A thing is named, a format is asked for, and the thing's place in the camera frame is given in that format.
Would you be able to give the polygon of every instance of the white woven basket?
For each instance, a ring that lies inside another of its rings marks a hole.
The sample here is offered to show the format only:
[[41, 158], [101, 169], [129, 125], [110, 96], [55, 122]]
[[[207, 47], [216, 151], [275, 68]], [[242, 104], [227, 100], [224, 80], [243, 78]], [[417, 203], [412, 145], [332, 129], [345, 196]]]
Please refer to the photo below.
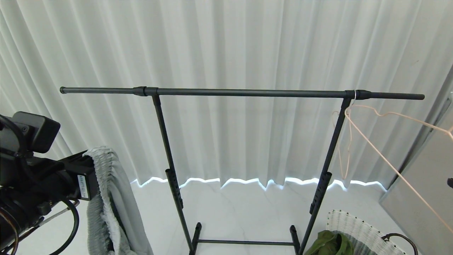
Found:
[[404, 255], [406, 254], [396, 244], [383, 240], [379, 230], [341, 210], [329, 212], [327, 217], [327, 230], [341, 232], [350, 238], [354, 246], [354, 255]]

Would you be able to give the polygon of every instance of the white curtain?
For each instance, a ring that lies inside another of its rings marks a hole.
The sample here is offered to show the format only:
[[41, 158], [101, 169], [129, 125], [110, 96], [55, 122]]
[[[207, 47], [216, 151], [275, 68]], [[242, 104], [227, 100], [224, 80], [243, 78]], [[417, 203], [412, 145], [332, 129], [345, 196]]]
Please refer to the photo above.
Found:
[[[151, 98], [61, 95], [60, 86], [424, 93], [356, 102], [424, 120], [453, 63], [449, 0], [2, 0], [0, 10], [1, 113], [60, 122], [51, 158], [113, 147], [139, 183], [165, 178], [168, 167]], [[340, 104], [162, 96], [179, 181], [316, 177]], [[420, 129], [367, 110], [353, 117], [396, 166]], [[388, 185], [393, 172], [353, 135], [345, 183]], [[342, 151], [348, 141], [343, 132]], [[330, 171], [340, 178], [337, 156]]]

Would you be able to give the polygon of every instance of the clothes hanger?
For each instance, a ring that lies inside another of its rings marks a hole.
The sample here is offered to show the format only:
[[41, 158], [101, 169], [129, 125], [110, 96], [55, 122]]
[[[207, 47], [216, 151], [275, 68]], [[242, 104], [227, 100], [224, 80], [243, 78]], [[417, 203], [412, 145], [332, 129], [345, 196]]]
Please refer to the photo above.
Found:
[[437, 127], [437, 126], [434, 126], [434, 125], [431, 125], [429, 123], [426, 123], [426, 122], [423, 122], [423, 121], [420, 121], [418, 119], [415, 119], [415, 118], [412, 118], [412, 117], [409, 117], [409, 116], [406, 116], [406, 115], [403, 115], [401, 113], [395, 113], [395, 112], [387, 112], [387, 113], [384, 113], [384, 114], [380, 114], [378, 113], [378, 111], [373, 108], [373, 107], [370, 107], [370, 106], [366, 106], [366, 105], [354, 105], [354, 102], [355, 102], [355, 99], [354, 101], [352, 102], [351, 106], [349, 106], [348, 108], [346, 108], [345, 110], [345, 117], [346, 119], [348, 119], [349, 121], [349, 134], [350, 134], [350, 139], [349, 139], [349, 145], [347, 147], [347, 153], [348, 153], [348, 157], [347, 157], [347, 168], [346, 168], [346, 173], [343, 175], [343, 168], [342, 168], [342, 161], [341, 161], [341, 155], [340, 155], [340, 150], [338, 150], [338, 157], [339, 157], [339, 161], [340, 161], [340, 169], [341, 169], [341, 174], [342, 174], [342, 179], [346, 179], [347, 177], [347, 174], [348, 174], [348, 170], [349, 170], [349, 159], [350, 159], [350, 147], [351, 147], [351, 143], [352, 143], [352, 126], [359, 132], [359, 134], [366, 140], [366, 142], [379, 154], [379, 156], [390, 166], [390, 168], [409, 186], [409, 188], [421, 199], [421, 201], [436, 215], [436, 217], [445, 225], [445, 227], [447, 227], [447, 229], [453, 234], [453, 229], [445, 222], [445, 220], [434, 210], [434, 208], [432, 208], [431, 205], [429, 205], [429, 203], [414, 189], [414, 187], [412, 187], [412, 185], [400, 174], [400, 172], [387, 160], [387, 158], [382, 155], [382, 153], [374, 146], [374, 144], [362, 133], [362, 131], [357, 127], [357, 125], [351, 120], [351, 108], [352, 107], [363, 107], [363, 108], [369, 108], [369, 109], [372, 109], [374, 110], [374, 113], [379, 116], [379, 117], [383, 117], [383, 116], [386, 116], [386, 115], [390, 115], [390, 114], [393, 114], [393, 115], [397, 115], [397, 116], [400, 116], [400, 117], [404, 117], [404, 118], [408, 118], [410, 120], [413, 120], [413, 121], [416, 121], [416, 122], [419, 122], [425, 126], [428, 126], [434, 130], [437, 130], [437, 131], [441, 131], [443, 133], [445, 133], [447, 136], [449, 136], [453, 142], [453, 134], [452, 134], [452, 131], [453, 131], [453, 126], [446, 130], [446, 129], [443, 129], [443, 128], [440, 128], [440, 127]]

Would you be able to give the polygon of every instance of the clothes rack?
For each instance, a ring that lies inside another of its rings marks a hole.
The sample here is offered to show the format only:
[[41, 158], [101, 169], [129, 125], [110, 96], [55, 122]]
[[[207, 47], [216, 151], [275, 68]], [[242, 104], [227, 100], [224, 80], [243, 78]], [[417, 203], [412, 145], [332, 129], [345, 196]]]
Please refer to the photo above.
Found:
[[[60, 92], [66, 93], [98, 93], [98, 94], [132, 94], [137, 96], [151, 96], [153, 98], [154, 107], [157, 113], [160, 132], [164, 142], [165, 153], [169, 163], [169, 168], [165, 171], [170, 190], [173, 195], [173, 200], [178, 211], [178, 216], [181, 221], [181, 226], [189, 247], [189, 255], [195, 255], [198, 244], [200, 243], [215, 243], [215, 244], [245, 244], [245, 245], [288, 245], [293, 246], [296, 255], [302, 255], [307, 246], [308, 238], [310, 237], [313, 225], [318, 216], [319, 208], [326, 194], [332, 173], [328, 172], [330, 162], [332, 160], [335, 147], [337, 146], [338, 138], [345, 119], [345, 110], [351, 104], [353, 99], [364, 100], [370, 98], [386, 98], [386, 99], [407, 99], [407, 100], [423, 100], [422, 94], [409, 93], [377, 93], [367, 90], [345, 90], [345, 91], [318, 91], [318, 90], [260, 90], [260, 89], [199, 89], [199, 88], [157, 88], [157, 87], [134, 87], [134, 88], [66, 88], [61, 87]], [[342, 98], [341, 109], [337, 118], [337, 124], [333, 131], [323, 169], [319, 176], [319, 182], [310, 205], [309, 213], [311, 214], [307, 229], [305, 230], [302, 243], [299, 243], [297, 231], [294, 225], [289, 228], [292, 242], [272, 242], [272, 241], [246, 241], [246, 240], [209, 240], [200, 239], [202, 224], [197, 223], [193, 237], [190, 237], [187, 228], [186, 219], [183, 213], [183, 199], [179, 189], [176, 171], [174, 167], [173, 157], [170, 149], [170, 142], [165, 127], [164, 115], [160, 96], [163, 95], [181, 95], [181, 96], [237, 96], [237, 97], [290, 97], [290, 98]]]

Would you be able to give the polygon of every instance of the green cloth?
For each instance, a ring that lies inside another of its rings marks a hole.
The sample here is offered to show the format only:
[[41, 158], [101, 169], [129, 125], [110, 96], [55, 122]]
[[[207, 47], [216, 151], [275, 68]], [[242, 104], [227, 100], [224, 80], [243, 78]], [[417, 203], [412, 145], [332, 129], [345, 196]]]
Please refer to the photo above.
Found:
[[353, 255], [354, 248], [347, 237], [328, 230], [318, 233], [318, 239], [305, 255]]

